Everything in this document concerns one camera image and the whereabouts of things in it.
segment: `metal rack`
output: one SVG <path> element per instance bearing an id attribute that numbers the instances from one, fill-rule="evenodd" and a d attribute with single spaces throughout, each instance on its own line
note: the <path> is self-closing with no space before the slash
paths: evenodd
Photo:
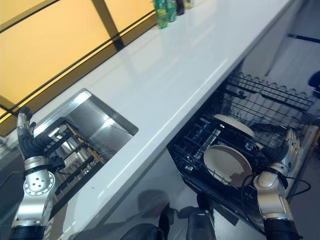
<path id="1" fill-rule="evenodd" d="M 309 110 L 316 100 L 316 97 L 308 97 L 295 89 L 287 89 L 250 75 L 232 73 L 167 147 L 184 181 L 192 189 L 206 192 L 230 212 L 246 219 L 241 208 L 240 189 L 206 167 L 204 151 L 213 141 L 232 147 L 247 158 L 252 172 L 259 172 L 269 164 L 269 160 L 261 154 L 253 154 L 241 144 L 235 144 L 237 141 L 218 135 L 216 129 L 221 123 L 213 115 L 230 116 L 254 131 L 255 142 L 278 147 L 285 139 L 288 128 L 295 131 L 300 141 L 304 138 L 305 127 L 312 120 Z M 235 139 L 239 138 L 239 142 L 246 142 L 248 136 L 245 134 L 232 128 L 229 131 Z M 249 214 L 258 219 L 255 188 L 249 184 L 244 192 Z"/>
<path id="2" fill-rule="evenodd" d="M 64 163 L 65 167 L 54 171 L 56 190 L 53 195 L 54 216 L 72 196 L 110 159 L 98 154 L 90 141 L 81 137 L 78 128 L 66 118 L 60 117 L 43 133 L 54 133 L 54 140 L 44 149 L 44 157 L 51 164 Z"/>

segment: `kitchen counter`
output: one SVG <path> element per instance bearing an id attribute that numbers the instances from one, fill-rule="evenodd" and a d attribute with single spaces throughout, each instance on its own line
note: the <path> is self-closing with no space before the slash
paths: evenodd
<path id="1" fill-rule="evenodd" d="M 195 2 L 167 28 L 148 30 L 34 114 L 38 122 L 86 88 L 139 129 L 50 221 L 50 239 L 94 227 L 293 1 Z"/>

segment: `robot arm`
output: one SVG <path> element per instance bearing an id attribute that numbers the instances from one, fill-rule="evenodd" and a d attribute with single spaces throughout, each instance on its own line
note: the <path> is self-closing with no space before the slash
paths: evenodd
<path id="1" fill-rule="evenodd" d="M 285 189 L 288 187 L 286 176 L 296 165 L 299 151 L 299 139 L 291 129 L 280 149 L 262 149 L 273 163 L 254 179 L 253 184 L 268 240 L 300 239 L 285 198 Z"/>
<path id="2" fill-rule="evenodd" d="M 43 156 L 45 147 L 53 140 L 49 136 L 33 137 L 35 123 L 29 126 L 31 114 L 22 107 L 17 117 L 19 148 L 24 158 L 25 181 L 23 200 L 11 226 L 11 240 L 43 239 L 53 207 L 55 176 L 48 171 Z"/>

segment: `cable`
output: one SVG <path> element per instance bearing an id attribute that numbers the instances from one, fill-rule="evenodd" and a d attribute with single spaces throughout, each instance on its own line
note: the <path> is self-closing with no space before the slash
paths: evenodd
<path id="1" fill-rule="evenodd" d="M 61 174 L 61 175 L 67 175 L 67 176 L 71 175 L 71 173 L 62 172 L 62 171 L 55 171 L 55 172 L 58 173 L 58 174 Z"/>
<path id="2" fill-rule="evenodd" d="M 13 176 L 14 174 L 21 174 L 21 175 L 23 175 L 24 173 L 23 172 L 21 172 L 21 171 L 13 171 L 12 173 L 10 173 L 9 174 L 9 176 L 7 176 L 5 179 L 4 179 L 4 181 L 0 184 L 0 188 L 2 188 L 2 186 L 9 180 L 9 178 L 11 177 L 11 176 Z"/>
<path id="3" fill-rule="evenodd" d="M 245 205 L 244 205 L 244 187 L 246 184 L 246 181 L 250 178 L 250 177 L 255 177 L 255 175 L 250 174 L 248 176 L 246 176 L 246 178 L 243 180 L 242 185 L 241 185 L 241 206 L 242 206 L 242 210 L 243 213 L 246 217 L 246 219 L 249 221 L 249 223 L 257 230 L 259 231 L 261 234 L 266 235 L 264 231 L 262 231 L 249 217 L 247 210 L 245 209 Z"/>
<path id="4" fill-rule="evenodd" d="M 298 192 L 293 193 L 293 194 L 290 194 L 290 195 L 286 196 L 286 198 L 292 198 L 293 196 L 296 196 L 296 195 L 299 195 L 299 194 L 303 194 L 303 193 L 305 193 L 305 192 L 307 192 L 307 191 L 309 191 L 311 189 L 311 184 L 309 182 L 305 181 L 305 180 L 302 180 L 302 179 L 299 179 L 299 178 L 296 178 L 296 177 L 291 177 L 291 176 L 286 176 L 286 178 L 287 179 L 294 179 L 296 181 L 303 182 L 303 183 L 308 185 L 308 187 L 306 189 L 304 189 L 302 191 L 298 191 Z"/>

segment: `ceramic plate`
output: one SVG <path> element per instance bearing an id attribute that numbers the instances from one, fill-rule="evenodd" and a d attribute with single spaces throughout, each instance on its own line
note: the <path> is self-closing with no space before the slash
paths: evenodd
<path id="1" fill-rule="evenodd" d="M 238 129 L 239 131 L 249 135 L 252 138 L 255 137 L 255 133 L 254 133 L 254 131 L 252 131 L 251 128 L 249 128 L 247 125 L 244 125 L 242 122 L 235 120 L 232 117 L 222 115 L 222 114 L 215 114 L 215 115 L 213 115 L 213 117 L 217 120 L 220 120 L 221 122 L 226 123 L 227 125 L 230 125 L 236 129 Z"/>
<path id="2" fill-rule="evenodd" d="M 216 172 L 227 182 L 240 188 L 244 179 L 252 174 L 252 169 L 247 159 L 237 150 L 225 145 L 213 145 L 203 155 L 203 160 L 208 169 Z"/>

